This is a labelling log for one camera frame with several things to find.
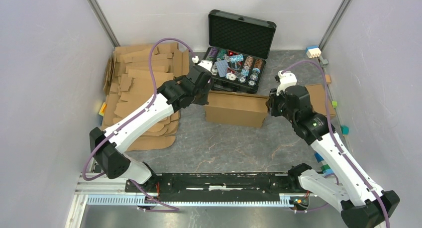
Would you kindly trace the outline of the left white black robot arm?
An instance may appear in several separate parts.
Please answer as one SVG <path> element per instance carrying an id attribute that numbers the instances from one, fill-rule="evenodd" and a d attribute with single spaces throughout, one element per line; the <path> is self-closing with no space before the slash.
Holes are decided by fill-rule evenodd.
<path id="1" fill-rule="evenodd" d="M 129 147 L 162 119 L 191 104 L 208 104 L 212 88 L 211 68 L 201 62 L 184 76 L 164 82 L 143 105 L 120 122 L 89 133 L 90 159 L 94 159 L 109 179 L 126 178 L 137 183 L 144 192 L 156 187 L 156 178 L 145 163 L 128 156 Z"/>

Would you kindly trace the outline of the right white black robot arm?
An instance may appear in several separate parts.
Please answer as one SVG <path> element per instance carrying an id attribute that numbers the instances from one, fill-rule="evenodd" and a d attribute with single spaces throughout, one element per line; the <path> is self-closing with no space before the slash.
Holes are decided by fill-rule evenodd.
<path id="1" fill-rule="evenodd" d="M 374 228 L 385 224 L 400 198 L 393 190 L 378 185 L 347 151 L 329 117 L 316 113 L 304 86 L 273 88 L 266 103 L 271 116 L 282 116 L 291 123 L 297 136 L 322 156 L 339 180 L 335 184 L 302 163 L 288 171 L 288 187 L 316 194 L 337 211 L 349 228 Z"/>

